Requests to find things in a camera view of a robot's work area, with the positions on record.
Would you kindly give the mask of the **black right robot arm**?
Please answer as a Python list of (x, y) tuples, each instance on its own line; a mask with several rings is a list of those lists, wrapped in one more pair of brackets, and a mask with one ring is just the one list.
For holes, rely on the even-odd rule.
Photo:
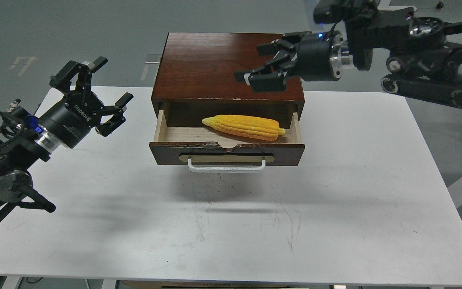
[(338, 81), (347, 66), (371, 68), (373, 50), (385, 48), (389, 74), (383, 91), (462, 109), (462, 22), (414, 15), (412, 7), (382, 10), (374, 0), (321, 0), (313, 11), (317, 24), (344, 22), (345, 33), (286, 33), (257, 46), (270, 61), (250, 71), (236, 71), (236, 81), (256, 93), (280, 92), (290, 77)]

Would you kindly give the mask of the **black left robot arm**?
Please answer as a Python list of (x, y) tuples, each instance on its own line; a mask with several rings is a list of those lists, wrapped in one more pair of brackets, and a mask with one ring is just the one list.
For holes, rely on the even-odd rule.
[(20, 99), (0, 110), (0, 222), (16, 207), (54, 212), (56, 206), (33, 188), (28, 169), (48, 161), (59, 146), (74, 148), (93, 128), (106, 137), (125, 122), (132, 94), (105, 106), (92, 91), (92, 75), (107, 62), (69, 61), (50, 79), (62, 99), (39, 117), (22, 108)]

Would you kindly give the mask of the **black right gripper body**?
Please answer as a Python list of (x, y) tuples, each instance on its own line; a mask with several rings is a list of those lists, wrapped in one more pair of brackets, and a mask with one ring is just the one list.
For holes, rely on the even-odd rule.
[(348, 42), (339, 31), (307, 34), (299, 42), (295, 75), (304, 81), (338, 81), (352, 67)]

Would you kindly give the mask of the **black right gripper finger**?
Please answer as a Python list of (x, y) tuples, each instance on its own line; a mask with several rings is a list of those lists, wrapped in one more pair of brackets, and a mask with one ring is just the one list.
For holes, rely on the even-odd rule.
[(244, 83), (255, 93), (273, 93), (287, 90), (288, 81), (297, 79), (295, 72), (297, 54), (276, 54), (271, 60), (257, 68), (234, 71), (238, 83)]
[(311, 34), (312, 31), (285, 33), (279, 39), (272, 40), (269, 43), (258, 44), (256, 49), (259, 55), (274, 55), (279, 51), (301, 55), (299, 52), (300, 43), (305, 36)]

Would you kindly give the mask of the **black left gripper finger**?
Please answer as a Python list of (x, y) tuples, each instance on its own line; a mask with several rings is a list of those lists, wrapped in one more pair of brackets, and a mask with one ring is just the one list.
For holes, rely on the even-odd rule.
[(125, 93), (113, 106), (103, 106), (100, 110), (95, 110), (95, 117), (110, 116), (105, 123), (99, 123), (95, 129), (103, 137), (107, 137), (125, 121), (124, 112), (126, 105), (134, 98), (131, 93)]
[(50, 77), (50, 86), (62, 92), (91, 93), (92, 75), (108, 62), (106, 57), (98, 57), (92, 62), (69, 61), (56, 75)]

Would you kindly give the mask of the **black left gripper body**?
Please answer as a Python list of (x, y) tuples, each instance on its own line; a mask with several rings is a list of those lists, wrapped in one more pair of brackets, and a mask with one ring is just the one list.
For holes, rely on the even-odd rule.
[(103, 102), (94, 93), (84, 98), (82, 93), (67, 93), (39, 117), (38, 124), (73, 149), (101, 121), (94, 112), (102, 108)]

